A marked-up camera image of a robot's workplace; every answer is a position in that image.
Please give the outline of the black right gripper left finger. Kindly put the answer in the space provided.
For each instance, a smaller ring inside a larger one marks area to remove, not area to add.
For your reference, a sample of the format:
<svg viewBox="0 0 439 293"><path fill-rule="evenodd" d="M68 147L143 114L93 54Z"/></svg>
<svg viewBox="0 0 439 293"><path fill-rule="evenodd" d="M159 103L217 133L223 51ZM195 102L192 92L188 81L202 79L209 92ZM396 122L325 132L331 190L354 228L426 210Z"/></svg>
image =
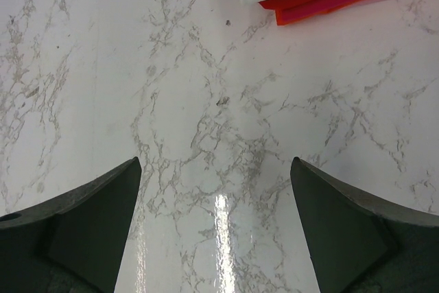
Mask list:
<svg viewBox="0 0 439 293"><path fill-rule="evenodd" d="M1 216L1 291L114 292L140 180L134 157L87 184Z"/></svg>

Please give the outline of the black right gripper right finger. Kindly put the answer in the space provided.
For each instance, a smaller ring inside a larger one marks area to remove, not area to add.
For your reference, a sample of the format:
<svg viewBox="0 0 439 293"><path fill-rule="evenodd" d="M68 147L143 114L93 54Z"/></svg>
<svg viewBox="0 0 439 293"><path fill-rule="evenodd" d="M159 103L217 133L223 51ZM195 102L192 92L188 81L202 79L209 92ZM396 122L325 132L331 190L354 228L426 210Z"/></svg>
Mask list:
<svg viewBox="0 0 439 293"><path fill-rule="evenodd" d="M292 189L321 292L437 292L438 216L296 157Z"/></svg>

